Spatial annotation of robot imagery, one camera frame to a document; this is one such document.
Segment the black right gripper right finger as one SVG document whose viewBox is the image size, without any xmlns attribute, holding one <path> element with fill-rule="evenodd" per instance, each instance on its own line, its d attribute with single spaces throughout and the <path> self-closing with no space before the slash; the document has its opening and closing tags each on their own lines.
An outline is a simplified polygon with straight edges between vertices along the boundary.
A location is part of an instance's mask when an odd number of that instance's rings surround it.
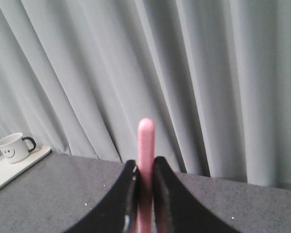
<svg viewBox="0 0 291 233">
<path fill-rule="evenodd" d="M 153 164 L 153 199 L 158 233 L 238 232 L 197 200 L 162 156 Z"/>
</svg>

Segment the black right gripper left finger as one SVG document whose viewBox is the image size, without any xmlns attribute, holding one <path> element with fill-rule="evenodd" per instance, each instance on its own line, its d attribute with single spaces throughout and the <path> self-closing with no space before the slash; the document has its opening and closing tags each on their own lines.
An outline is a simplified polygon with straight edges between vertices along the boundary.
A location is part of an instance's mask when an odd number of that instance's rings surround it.
<svg viewBox="0 0 291 233">
<path fill-rule="evenodd" d="M 103 199 L 67 233 L 134 233 L 137 225 L 139 170 L 128 160 Z"/>
</svg>

